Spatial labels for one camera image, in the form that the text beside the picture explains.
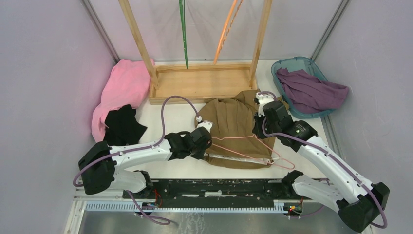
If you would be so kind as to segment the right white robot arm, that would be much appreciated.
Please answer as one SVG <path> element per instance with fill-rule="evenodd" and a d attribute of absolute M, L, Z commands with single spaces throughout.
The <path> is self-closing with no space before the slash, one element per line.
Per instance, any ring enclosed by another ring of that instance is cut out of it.
<path fill-rule="evenodd" d="M 255 98 L 253 133 L 259 139 L 276 137 L 315 165 L 332 182 L 328 185 L 294 170 L 282 179 L 281 192 L 288 199 L 310 198 L 336 212 L 355 232 L 368 226 L 385 229 L 384 213 L 390 189 L 383 182 L 372 183 L 343 161 L 306 121 L 294 121 L 281 101 Z"/>

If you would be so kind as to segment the orange wavy hanger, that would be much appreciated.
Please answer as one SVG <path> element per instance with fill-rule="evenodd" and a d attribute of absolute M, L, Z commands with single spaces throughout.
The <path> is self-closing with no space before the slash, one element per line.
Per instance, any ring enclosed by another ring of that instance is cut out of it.
<path fill-rule="evenodd" d="M 217 64 L 217 62 L 218 62 L 220 52 L 221 52 L 221 50 L 223 48 L 223 45 L 224 45 L 224 43 L 225 43 L 225 41 L 228 37 L 230 29 L 233 25 L 233 22 L 234 22 L 234 20 L 237 16 L 237 13 L 238 13 L 242 3 L 243 3 L 243 0 L 234 0 L 232 2 L 232 5 L 231 5 L 231 7 L 228 11 L 228 15 L 227 15 L 226 20 L 224 22 L 224 26 L 223 26 L 223 29 L 222 29 L 222 32 L 221 32 L 221 36 L 220 36 L 220 39 L 219 39 L 219 42 L 218 42 L 218 45 L 217 45 L 215 57 L 214 57 L 214 60 L 213 60 L 214 65 Z"/>

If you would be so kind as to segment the tan brown pleated skirt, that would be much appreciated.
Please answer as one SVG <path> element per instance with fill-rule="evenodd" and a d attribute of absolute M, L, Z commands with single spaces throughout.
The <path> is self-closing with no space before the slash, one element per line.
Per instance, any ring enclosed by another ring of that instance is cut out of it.
<path fill-rule="evenodd" d="M 199 110 L 198 113 L 203 120 L 213 123 L 210 131 L 212 138 L 254 135 L 252 133 L 254 115 L 258 112 L 258 105 L 254 99 L 257 92 L 258 90 L 246 90 L 241 91 L 233 98 L 215 98 Z M 207 163 L 208 149 L 204 154 L 204 160 Z"/>

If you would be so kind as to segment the pink thin hanger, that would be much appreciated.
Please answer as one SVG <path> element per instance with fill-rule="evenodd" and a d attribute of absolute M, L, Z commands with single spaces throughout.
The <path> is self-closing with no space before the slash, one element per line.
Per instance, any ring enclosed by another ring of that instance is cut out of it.
<path fill-rule="evenodd" d="M 213 165 L 233 169 L 259 169 L 271 166 L 293 170 L 295 164 L 274 150 L 275 139 L 256 135 L 213 137 L 206 156 Z"/>

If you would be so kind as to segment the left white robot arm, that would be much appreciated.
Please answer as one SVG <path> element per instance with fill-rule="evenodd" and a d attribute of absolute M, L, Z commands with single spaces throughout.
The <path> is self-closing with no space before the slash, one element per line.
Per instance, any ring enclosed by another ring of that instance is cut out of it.
<path fill-rule="evenodd" d="M 202 159 L 212 145 L 209 122 L 200 123 L 192 132 L 169 133 L 159 144 L 155 142 L 129 146 L 96 143 L 78 162 L 81 186 L 87 195 L 106 189 L 128 190 L 141 198 L 152 195 L 153 185 L 148 172 L 128 169 L 149 162 L 171 161 L 192 157 Z"/>

